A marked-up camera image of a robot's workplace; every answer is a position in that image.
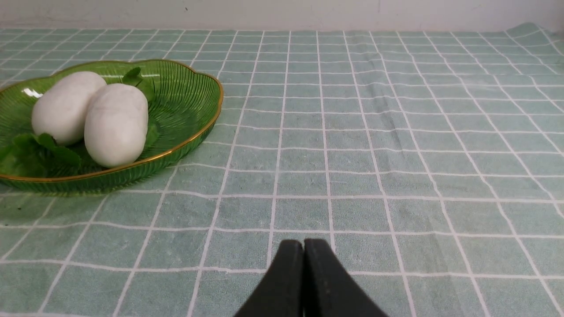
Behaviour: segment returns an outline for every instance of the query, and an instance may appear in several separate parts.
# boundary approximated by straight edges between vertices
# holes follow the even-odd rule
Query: gold rim
[[[185,65],[185,64],[183,64],[183,63],[174,61],[174,60],[167,60],[167,59],[147,59],[147,60],[136,61],[136,62],[119,61],[119,60],[97,60],[97,61],[90,61],[90,62],[88,62],[88,63],[82,63],[82,64],[79,64],[79,65],[71,66],[71,67],[69,67],[69,68],[67,68],[67,69],[63,69],[62,71],[58,71],[58,72],[52,74],[51,76],[47,76],[47,77],[37,77],[37,78],[32,78],[32,79],[29,79],[29,80],[25,80],[25,81],[21,81],[21,82],[14,83],[14,84],[12,84],[12,85],[10,85],[10,86],[7,86],[7,87],[1,89],[1,90],[0,90],[0,94],[3,93],[4,91],[6,91],[6,90],[8,90],[8,89],[10,89],[10,88],[12,88],[12,87],[14,87],[14,86],[16,86],[16,85],[20,85],[20,84],[25,83],[25,82],[28,82],[28,81],[50,78],[50,77],[56,76],[56,75],[58,75],[58,74],[60,74],[60,73],[62,73],[62,72],[66,72],[66,71],[68,71],[68,70],[70,70],[70,69],[77,68],[77,67],[84,66],[84,65],[96,64],[96,63],[100,63],[100,62],[104,62],[104,63],[117,63],[117,64],[132,64],[132,65],[133,65],[133,64],[139,64],[139,63],[146,63],[146,62],[148,62],[148,61],[166,61],[166,62],[170,62],[170,63],[175,63],[175,64],[178,64],[178,65],[181,65],[181,66],[183,66],[183,67],[188,68],[191,72],[193,72],[193,73],[196,74],[196,75],[204,75],[204,76],[207,76],[207,77],[213,79],[213,80],[218,84],[220,96],[219,96],[219,102],[218,102],[217,112],[215,113],[214,117],[208,122],[208,124],[206,124],[200,131],[198,131],[196,134],[194,134],[193,136],[191,136],[190,138],[188,138],[188,139],[185,140],[184,142],[180,143],[179,145],[177,145],[177,146],[173,147],[172,149],[169,149],[169,150],[167,150],[167,151],[165,151],[165,152],[163,152],[163,153],[160,153],[160,154],[157,154],[157,155],[154,155],[154,156],[151,156],[151,157],[147,157],[147,158],[145,158],[145,159],[143,159],[143,160],[140,160],[140,161],[137,161],[137,162],[133,162],[133,163],[130,163],[130,164],[127,164],[127,165],[124,165],[124,166],[119,166],[119,167],[116,167],[116,168],[111,168],[111,169],[107,169],[107,170],[97,171],[97,172],[94,172],[94,173],[88,173],[88,174],[82,174],[82,175],[75,175],[75,176],[67,176],[67,177],[56,177],[56,178],[16,177],[16,176],[11,176],[11,175],[0,174],[0,179],[19,180],[19,181],[24,181],[24,182],[37,182],[37,183],[42,182],[42,183],[45,183],[45,182],[65,182],[65,181],[68,181],[68,180],[79,180],[79,179],[86,179],[86,178],[90,178],[90,177],[100,176],[100,175],[104,175],[104,174],[110,174],[110,173],[114,173],[114,172],[117,172],[117,171],[120,171],[120,170],[125,170],[125,169],[132,168],[132,167],[135,167],[135,166],[138,166],[138,165],[142,165],[142,164],[145,164],[145,163],[147,163],[147,162],[151,162],[151,161],[154,161],[154,160],[158,160],[158,159],[160,159],[161,157],[167,156],[167,155],[169,155],[169,154],[171,154],[171,153],[177,151],[178,149],[180,149],[180,148],[182,148],[183,146],[185,146],[186,144],[192,142],[192,141],[195,140],[197,137],[199,137],[199,136],[202,135],[204,132],[206,132],[207,129],[209,129],[209,128],[217,121],[217,118],[219,117],[219,113],[221,112],[221,105],[222,105],[222,103],[223,103],[223,86],[221,85],[221,83],[219,82],[219,80],[217,80],[217,78],[215,78],[214,76],[209,75],[209,74],[205,74],[205,73],[197,72],[197,71],[195,71],[192,67],[190,67],[190,66],[188,66],[188,65]]]

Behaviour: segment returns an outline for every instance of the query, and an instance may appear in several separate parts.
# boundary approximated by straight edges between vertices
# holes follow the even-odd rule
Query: white grid line
[[[323,76],[321,75],[321,56],[319,53],[319,32],[315,32],[315,43],[318,55],[318,76],[319,76],[319,96],[321,105],[321,131],[323,135],[323,159],[325,163],[325,186],[327,188],[327,217],[329,218],[329,244],[333,252],[337,251],[337,244],[335,243],[335,236],[332,234],[333,231],[333,201],[331,200],[331,179],[329,177],[329,157],[327,155],[327,128],[325,125],[325,104],[323,102]]]
[[[10,256],[10,254],[12,254],[12,252],[17,249],[20,244],[22,244],[25,240],[25,238],[27,238],[29,236],[30,233],[32,233],[33,229],[37,228],[39,221],[41,221],[48,213],[49,210],[51,210],[51,207],[53,207],[53,204],[55,203],[56,198],[53,198],[51,200],[51,202],[47,205],[47,207],[45,208],[45,211],[43,212],[43,214],[41,214],[41,216],[39,218],[37,218],[33,224],[31,226],[29,226],[29,228],[27,228],[28,230],[24,233],[23,236],[21,236],[20,240],[18,240],[13,246],[12,248],[10,248],[10,250],[8,250],[2,257],[0,257],[0,261],[4,261],[8,256]]]
[[[346,37],[344,35],[345,35],[345,32],[343,32],[343,37],[345,38],[345,47],[347,48],[347,53],[349,53],[349,62],[351,64],[351,68],[352,68],[353,67],[353,61],[350,58],[349,47],[347,45],[347,40],[346,40]],[[356,76],[353,75],[352,78],[354,80],[354,84],[356,85],[357,84]],[[389,207],[389,204],[388,204],[387,194],[386,194],[386,191],[384,189],[384,186],[382,185],[382,178],[380,177],[380,169],[378,168],[376,155],[374,154],[372,137],[370,136],[370,132],[368,130],[368,123],[366,121],[366,116],[364,114],[364,106],[362,105],[362,101],[360,100],[360,92],[358,90],[358,86],[356,86],[355,88],[356,88],[356,96],[358,97],[360,112],[362,114],[362,121],[364,123],[364,129],[366,131],[366,137],[368,139],[368,146],[369,146],[369,149],[370,149],[372,164],[373,164],[373,167],[374,167],[374,171],[376,172],[376,181],[378,182],[378,187],[380,188],[380,192],[382,192],[382,196],[384,197],[383,201],[384,201],[384,209],[386,210],[386,219],[387,219],[388,226],[390,228],[391,239],[392,239],[392,243],[394,245],[395,255],[396,255],[396,258],[398,259],[399,272],[402,275],[403,286],[406,290],[407,301],[409,303],[409,310],[411,311],[411,316],[416,317],[417,312],[415,310],[415,303],[413,301],[413,295],[411,294],[411,289],[409,288],[409,281],[407,280],[407,276],[405,275],[406,270],[405,270],[404,265],[403,265],[402,253],[401,253],[401,250],[399,249],[398,239],[395,235],[394,224],[391,220],[391,211],[390,211],[390,207]]]
[[[38,225],[33,227],[34,229],[65,229],[71,227],[78,227],[78,226],[87,226],[90,224],[91,226],[107,226],[113,228],[120,228],[126,230],[141,230],[141,231],[162,231],[162,232],[184,232],[184,231],[208,231],[210,227],[186,227],[186,228],[168,228],[168,227],[153,227],[150,226],[127,226],[125,224],[118,224],[112,222],[103,222],[103,221],[92,221],[92,222],[75,222],[70,224],[61,224],[61,225]],[[18,230],[18,229],[29,229],[31,226],[10,226],[5,227],[3,230]],[[247,232],[264,232],[269,233],[271,232],[270,229],[261,229],[261,228],[241,228],[241,229],[231,229],[231,228],[219,228],[214,227],[214,231],[219,232],[231,232],[231,233],[247,233]],[[564,235],[526,235],[526,234],[469,234],[469,233],[460,233],[460,232],[444,232],[444,231],[362,231],[362,230],[294,230],[294,229],[273,229],[272,232],[276,234],[295,234],[295,233],[302,233],[302,234],[330,234],[333,232],[334,234],[355,234],[355,235],[372,235],[372,236],[388,236],[388,235],[396,235],[396,236],[427,236],[427,235],[439,235],[439,236],[457,236],[457,237],[487,237],[487,238],[499,238],[499,239],[506,239],[506,238],[523,238],[523,239],[556,239],[561,240],[564,239]],[[3,263],[11,263],[13,261],[20,261],[20,260],[10,260],[10,259],[0,259],[0,264]],[[42,260],[21,260],[21,261],[42,261]]]
[[[290,41],[292,40],[292,32],[290,31],[289,36],[288,36],[288,43],[290,43]],[[279,128],[279,132],[278,132],[278,150],[276,150],[276,168],[274,171],[274,190],[273,190],[273,196],[276,196],[278,194],[278,179],[279,179],[279,171],[280,171],[280,157],[281,157],[281,153],[282,153],[282,132],[283,132],[283,126],[284,126],[284,113],[286,110],[286,90],[287,90],[287,84],[288,84],[288,67],[289,67],[289,61],[290,61],[290,46],[288,45],[288,52],[287,52],[287,56],[286,56],[286,74],[284,75],[284,92],[283,92],[283,98],[282,98],[282,112],[280,115],[280,128]],[[272,208],[270,211],[270,232],[268,233],[268,249],[266,252],[266,266],[268,267],[272,261],[272,243],[274,240],[274,227],[275,227],[275,221],[276,221],[276,199],[272,198]]]
[[[175,193],[188,196],[197,196],[207,199],[217,199],[217,198],[265,198],[272,199],[272,195],[264,194],[222,194],[222,195],[209,195],[202,194],[199,192],[192,191],[162,191],[162,190],[122,190],[121,192],[128,193]],[[277,199],[329,199],[327,195],[277,195]],[[383,199],[382,195],[332,195],[332,200],[337,199]],[[387,196],[389,200],[427,200],[427,201],[439,201],[439,197],[433,196],[415,196],[415,195],[401,195],[401,196]],[[564,204],[564,200],[550,200],[550,199],[519,199],[519,198],[476,198],[476,197],[445,197],[441,198],[444,201],[457,201],[457,202],[515,202],[522,204]]]
[[[42,37],[40,37],[39,39],[44,38],[44,37],[50,35],[50,34],[53,33],[54,31],[55,31],[55,30],[52,30],[51,32],[44,34],[44,35],[43,35]],[[23,49],[14,50],[14,51],[19,52],[19,53],[24,52],[24,51],[30,51],[30,50],[28,50],[28,48],[32,47],[35,43],[37,43],[37,42],[39,41],[39,39],[37,39],[37,40],[35,40],[35,41],[32,41],[31,43],[29,43],[28,46],[24,47]],[[0,66],[4,66],[4,64],[6,64],[9,60],[13,60],[12,57],[14,57],[14,56],[16,56],[16,55],[17,55],[17,54],[12,55],[12,56],[10,56],[9,58],[7,58],[7,59],[5,59],[4,61],[2,61],[2,62],[0,63]]]
[[[261,44],[259,44],[259,51],[260,51],[260,47],[262,45],[262,40],[264,39],[264,37],[265,37],[265,33],[263,31],[262,37],[261,37]],[[254,63],[253,70],[257,69],[258,55],[259,54],[257,54],[257,60]],[[254,78],[254,72],[251,74],[251,82],[253,82],[253,78]],[[252,87],[252,84],[250,84],[249,88],[247,89],[247,97],[250,95],[251,87]],[[248,100],[248,98],[245,98],[245,102],[244,102],[243,107],[242,107],[241,115],[239,116],[239,123],[238,123],[239,125],[243,121],[243,113],[244,113],[244,110],[245,110],[245,107],[246,107],[247,100]],[[229,151],[229,158],[227,159],[227,164],[226,164],[227,168],[225,169],[225,173],[223,175],[221,188],[219,189],[219,195],[221,195],[223,193],[223,191],[225,190],[225,186],[226,186],[226,183],[227,183],[227,177],[228,177],[228,174],[229,174],[228,168],[231,165],[231,159],[233,158],[233,152],[235,151],[235,144],[237,142],[238,134],[239,134],[239,127],[236,128],[235,135],[233,136],[233,143],[231,144],[231,149]],[[200,265],[199,265],[200,268],[204,267],[206,257],[208,255],[208,249],[209,249],[209,246],[210,246],[210,243],[211,243],[211,240],[212,240],[212,234],[213,234],[215,222],[217,221],[217,218],[218,218],[218,215],[219,215],[220,203],[221,203],[221,199],[218,198],[217,204],[215,206],[215,212],[214,212],[213,218],[211,220],[212,224],[211,224],[210,229],[208,231],[208,234],[206,236],[206,241],[205,241],[205,244],[204,244],[204,250],[202,251],[202,256],[201,256]],[[202,270],[198,270],[198,273],[196,275],[196,281],[194,283],[194,290],[192,292],[192,298],[190,299],[190,305],[188,307],[187,317],[192,317],[194,307],[196,306],[196,298],[197,298],[197,295],[198,295],[198,291],[200,289],[201,278],[202,278]]]
[[[401,36],[400,36],[399,34],[398,34],[398,37],[399,37],[399,40],[403,43],[403,40],[402,40],[402,38],[401,38]],[[415,58],[413,57],[413,55],[411,55],[411,58],[412,58],[413,62],[415,63]],[[418,67],[417,65],[415,65],[415,68],[417,69],[417,72],[420,72],[420,71],[419,71],[419,67]],[[400,109],[403,110],[403,107],[402,107],[400,101],[398,101],[398,105],[399,105]],[[409,118],[407,117],[406,114],[404,114],[404,118],[405,118],[405,120],[406,120],[406,123],[407,123],[408,128],[411,129],[411,124],[409,123]],[[412,131],[410,131],[410,134],[411,134],[411,138],[413,139],[413,143],[414,143],[414,145],[415,145],[415,148],[419,151],[419,145],[417,144],[417,140],[416,140],[416,138],[415,138],[414,133],[413,133]],[[425,167],[425,171],[426,171],[427,173],[429,173],[429,179],[430,179],[431,182],[433,183],[433,188],[434,188],[435,192],[437,193],[437,195],[438,195],[439,198],[440,198],[440,200],[439,200],[439,202],[440,202],[440,208],[441,208],[441,211],[442,211],[442,213],[443,213],[443,215],[444,215],[444,218],[445,218],[445,220],[446,220],[446,222],[447,222],[447,224],[448,224],[448,228],[450,229],[450,231],[451,231],[452,233],[454,233],[454,232],[456,232],[456,231],[455,231],[454,226],[452,225],[452,221],[451,221],[451,219],[450,219],[450,217],[448,216],[448,213],[447,213],[447,211],[446,211],[446,207],[445,207],[445,204],[444,204],[444,200],[443,200],[442,194],[440,193],[440,191],[439,191],[439,189],[438,189],[437,182],[435,181],[435,179],[433,178],[433,176],[430,174],[429,167],[428,167],[428,165],[427,165],[427,163],[426,163],[426,161],[425,161],[425,159],[424,159],[424,157],[423,157],[423,154],[422,154],[421,152],[418,152],[417,154],[419,155],[419,158],[420,158],[421,162],[423,163],[423,166]],[[480,290],[480,287],[479,287],[479,285],[478,285],[478,282],[476,281],[476,278],[473,276],[474,273],[472,272],[472,267],[470,266],[470,262],[468,261],[468,257],[466,256],[466,253],[464,252],[464,249],[462,248],[462,244],[460,243],[460,239],[458,239],[457,237],[455,237],[455,242],[456,242],[456,245],[457,245],[457,247],[458,247],[458,249],[459,249],[459,251],[460,251],[460,255],[462,256],[462,260],[464,261],[464,265],[466,266],[466,270],[468,271],[468,274],[470,275],[470,279],[471,279],[471,281],[472,281],[472,285],[473,285],[473,287],[474,287],[474,290],[476,291],[476,295],[478,296],[478,299],[479,299],[480,304],[481,304],[481,306],[482,306],[482,310],[483,310],[485,316],[491,316],[490,311],[489,311],[489,309],[488,309],[487,306],[486,306],[486,301],[484,300],[484,296],[483,296],[483,294],[482,294],[482,292],[481,292],[481,290]]]
[[[468,89],[467,89],[466,87],[464,87],[464,89],[466,90],[466,92],[467,92],[468,94],[470,94],[470,92],[468,91]],[[475,103],[475,105],[480,109],[480,111],[482,111],[482,112],[484,113],[484,115],[486,115],[486,118],[488,119],[488,122],[492,125],[492,127],[493,127],[497,132],[499,132],[499,131],[497,130],[497,127],[496,127],[496,126],[494,125],[494,123],[491,121],[490,117],[482,110],[482,107],[481,107],[476,101],[474,101],[474,103]],[[506,145],[511,151],[513,151],[513,148],[512,148],[512,147],[509,145],[509,143],[505,140],[505,138],[502,136],[502,134],[500,133],[499,135],[500,135],[500,137],[502,138],[502,140],[503,140],[503,142],[505,143],[505,145]],[[463,148],[465,148],[464,143],[462,142],[462,140],[461,140],[458,136],[457,136],[457,139],[458,139],[459,143],[461,144],[461,146],[463,146]],[[480,173],[480,170],[478,169],[478,166],[477,166],[477,164],[474,162],[474,160],[472,159],[471,155],[470,155],[470,154],[466,154],[466,155],[467,155],[468,158],[470,159],[470,162],[472,163],[472,166],[474,167],[474,169],[476,170],[476,172],[478,172],[478,174],[479,174],[479,173]],[[541,185],[535,178],[532,177],[531,173],[528,171],[527,166],[525,166],[525,164],[521,161],[521,159],[518,157],[518,155],[517,155],[517,154],[514,154],[514,155],[515,155],[515,157],[517,158],[517,160],[519,160],[519,162],[522,164],[523,168],[525,169],[525,171],[527,171],[527,174],[532,178],[532,180],[533,180],[534,182],[536,182],[537,185],[538,185],[544,192],[546,192],[546,193],[549,195],[549,197],[552,199],[552,198],[553,198],[552,194],[551,194],[550,192],[548,192],[547,190],[545,190],[544,187],[542,187],[542,185]],[[491,185],[486,181],[486,179],[485,179],[483,176],[480,176],[480,179],[482,180],[482,182],[483,182],[486,186],[488,186],[488,188],[490,189],[490,191],[491,191],[491,193],[493,194],[493,196],[494,196],[495,198],[499,198],[498,195],[497,195],[497,193],[496,193],[496,191],[494,190],[494,187],[491,186]],[[558,209],[558,205],[557,205],[557,204],[554,204],[554,206],[556,207],[556,209],[557,209],[558,213],[560,214],[560,216],[562,216],[562,213],[561,213],[560,210]],[[515,230],[515,227],[513,226],[513,223],[512,223],[512,221],[509,219],[509,217],[507,217],[507,215],[506,215],[506,213],[505,213],[505,211],[504,211],[504,209],[503,209],[503,207],[501,206],[500,203],[497,203],[497,208],[498,208],[498,210],[499,210],[501,216],[502,216],[502,217],[505,219],[505,221],[507,222],[507,224],[508,224],[508,226],[509,226],[509,229],[511,230],[512,234],[515,236],[515,239],[516,239],[517,243],[519,244],[519,247],[522,249],[523,253],[525,254],[525,257],[527,258],[529,264],[531,265],[531,267],[532,267],[532,269],[533,269],[533,272],[535,273],[535,275],[540,276],[541,274],[540,274],[538,268],[536,267],[534,260],[532,259],[530,253],[528,252],[528,250],[526,249],[525,245],[523,244],[523,241],[522,241],[520,238],[517,237],[517,232],[516,232],[516,230]],[[554,307],[556,308],[556,310],[558,311],[558,313],[559,313],[560,315],[564,315],[564,312],[562,312],[562,309],[560,308],[560,305],[559,305],[558,302],[556,301],[556,298],[555,298],[554,295],[552,294],[552,291],[550,290],[550,288],[548,287],[548,285],[546,284],[546,282],[543,281],[542,279],[540,279],[540,282],[541,282],[541,284],[543,285],[543,288],[544,288],[545,291],[547,292],[548,297],[550,298],[550,300],[551,300],[552,303],[554,304]]]
[[[237,111],[241,111],[241,108],[222,108],[222,110],[237,110]],[[263,112],[263,113],[282,113],[282,111],[275,111],[275,110],[260,110],[260,109],[245,109],[245,111],[254,111],[254,112]],[[297,114],[297,115],[318,115],[321,114],[321,111],[284,111],[284,113],[288,114],[288,113],[292,113],[292,114]],[[360,112],[333,112],[333,111],[325,111],[324,112],[326,115],[358,115],[360,116]],[[400,110],[384,110],[384,111],[379,111],[379,112],[364,112],[365,115],[383,115],[385,113],[401,113]],[[422,116],[443,116],[442,113],[439,112],[415,112],[415,111],[406,111],[406,113],[408,115],[422,115]],[[449,116],[483,116],[483,113],[481,112],[445,112],[445,115],[449,115]],[[492,116],[549,116],[549,117],[564,117],[564,113],[502,113],[502,112],[490,112],[488,113],[489,115]],[[536,133],[534,131],[509,131],[509,133],[511,132],[523,132],[523,133]]]
[[[161,208],[162,208],[162,203],[163,203],[164,200],[165,200],[166,192],[167,192],[167,190],[169,189],[170,184],[172,183],[173,178],[174,178],[174,176],[176,175],[176,173],[177,173],[177,171],[178,171],[178,165],[179,165],[179,164],[180,164],[180,162],[178,162],[178,163],[176,164],[176,167],[174,168],[172,174],[170,175],[168,181],[166,182],[165,189],[164,189],[163,193],[161,194],[161,197],[159,198],[158,205],[157,205],[157,209],[155,210],[155,214],[153,215],[153,218],[152,218],[152,220],[151,220],[151,226],[149,227],[149,230],[147,230],[147,234],[146,234],[146,236],[145,236],[145,239],[143,240],[143,245],[141,246],[141,250],[139,251],[139,254],[137,255],[137,258],[136,258],[135,263],[134,263],[134,265],[133,265],[133,269],[137,269],[137,268],[139,267],[139,265],[141,264],[141,259],[143,258],[143,254],[145,253],[145,249],[147,248],[147,245],[149,245],[149,240],[151,239],[151,235],[152,235],[152,233],[153,233],[153,229],[154,229],[154,227],[155,227],[155,225],[156,225],[156,223],[157,223],[158,215],[160,214],[160,211],[161,211]],[[125,282],[124,288],[122,289],[121,294],[120,294],[120,297],[119,297],[119,299],[118,299],[118,301],[117,301],[116,308],[115,308],[114,311],[113,311],[113,314],[112,314],[113,317],[117,317],[118,314],[120,313],[121,305],[122,305],[123,302],[124,302],[125,296],[126,296],[126,294],[127,294],[127,290],[129,289],[129,286],[131,285],[131,281],[133,281],[133,277],[134,277],[134,276],[135,276],[135,272],[132,271],[132,272],[129,274],[129,276],[127,277],[127,280],[126,280],[126,282]]]
[[[3,261],[1,264],[3,265],[13,265],[13,264],[56,264],[56,265],[65,265],[65,261],[62,260],[53,260],[53,259],[39,259],[39,260],[12,260],[12,261]],[[240,274],[240,273],[258,273],[263,274],[266,272],[265,269],[262,268],[224,268],[224,267],[198,267],[198,266],[191,266],[191,267],[171,267],[171,268],[138,268],[132,270],[129,267],[112,267],[112,266],[104,266],[104,265],[96,265],[91,263],[81,263],[81,262],[73,262],[70,261],[67,263],[68,266],[77,266],[77,267],[87,267],[92,268],[94,270],[105,270],[110,272],[160,272],[160,273],[170,273],[170,272],[186,272],[186,271],[216,271],[216,272],[225,272],[225,273],[232,273],[232,274]],[[459,276],[464,278],[476,277],[482,279],[527,279],[527,280],[564,280],[564,276],[562,275],[544,275],[544,276],[537,276],[537,275],[512,275],[512,274],[468,274],[464,272],[372,272],[372,271],[348,271],[350,275],[366,275],[366,276],[416,276],[422,278],[434,278],[440,276]]]
[[[90,228],[92,222],[94,221],[94,219],[96,218],[96,216],[98,215],[98,213],[100,212],[100,210],[102,209],[102,206],[104,205],[104,203],[106,202],[106,200],[108,199],[108,196],[104,197],[104,199],[102,199],[102,201],[100,202],[100,204],[98,205],[98,208],[96,209],[96,211],[92,214],[92,217],[90,217],[90,220],[88,221],[88,223],[84,226],[84,229],[82,230],[82,232],[80,233],[80,236],[78,236],[78,238],[76,239],[76,242],[73,244],[72,248],[70,249],[69,254],[67,255],[67,257],[65,258],[65,260],[61,263],[61,268],[59,268],[59,271],[57,272],[57,275],[55,275],[55,278],[53,279],[53,282],[51,283],[51,285],[49,286],[49,290],[47,290],[47,294],[45,295],[45,299],[43,300],[43,302],[41,303],[41,306],[39,307],[39,310],[37,310],[38,314],[43,313],[43,310],[45,309],[45,307],[47,306],[47,304],[49,303],[49,299],[51,298],[51,295],[53,294],[53,290],[55,289],[55,287],[57,286],[57,283],[59,282],[61,276],[63,275],[63,272],[65,271],[65,269],[67,268],[67,266],[69,265],[69,262],[71,261],[72,256],[74,255],[74,253],[76,252],[76,250],[78,249],[78,246],[80,245],[80,242],[82,241],[82,239],[84,238],[84,236],[86,235],[86,232],[88,231],[88,229]]]
[[[60,42],[57,46],[55,46],[54,48],[52,48],[51,50],[46,51],[43,55],[41,55],[40,57],[37,58],[37,60],[41,60],[43,57],[47,56],[47,54],[55,51],[57,49],[57,47],[61,46],[62,44],[66,43],[71,37],[73,37],[74,35],[78,34],[80,32],[77,31],[75,34],[70,34],[65,40],[63,40],[62,42]],[[23,72],[27,71],[34,63],[30,63],[29,65],[27,65],[26,67],[24,67],[22,70],[20,70],[17,74],[13,75],[12,77],[4,80],[5,82],[7,81],[12,81],[14,78],[16,78],[17,76],[19,76],[20,74],[22,74]]]
[[[531,56],[537,58],[537,59],[539,60],[539,62],[540,62],[542,65],[546,66],[546,67],[547,67],[548,69],[550,69],[554,74],[558,74],[558,72],[555,71],[552,67],[550,67],[549,65],[546,65],[546,64],[544,63],[544,61],[543,61],[541,58],[539,58],[539,57],[536,56],[535,54],[531,53],[531,51],[529,51],[526,47],[524,47],[524,46],[521,45],[519,42],[517,42],[513,37],[511,37],[511,35],[509,35],[509,33],[507,33],[507,31],[505,31],[505,34],[507,34],[507,36],[508,36],[513,42],[515,42],[520,48],[524,49],[529,55],[531,55]]]

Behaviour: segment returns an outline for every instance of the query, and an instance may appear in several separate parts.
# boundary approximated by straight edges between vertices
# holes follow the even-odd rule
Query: tablecloth
[[[2,85],[92,60],[219,78],[179,165],[106,196],[0,188],[0,316],[231,316],[326,239],[390,316],[563,316],[564,42],[506,32],[0,29]]]

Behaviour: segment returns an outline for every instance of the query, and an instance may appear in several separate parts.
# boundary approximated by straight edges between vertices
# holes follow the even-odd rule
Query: light green checkered cloth
[[[306,237],[391,317],[563,316],[563,54],[533,24],[0,29],[2,85],[167,58],[225,90],[207,140],[144,183],[0,188],[0,316],[230,317],[278,243]]]

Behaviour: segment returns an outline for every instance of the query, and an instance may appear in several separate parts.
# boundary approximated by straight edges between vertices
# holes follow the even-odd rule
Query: white food item
[[[80,141],[84,136],[89,101],[104,86],[105,80],[93,72],[76,72],[64,77],[33,106],[33,132],[49,133],[62,146]]]
[[[106,168],[134,162],[143,152],[148,120],[147,98],[136,87],[113,83],[100,89],[86,115],[88,154]]]

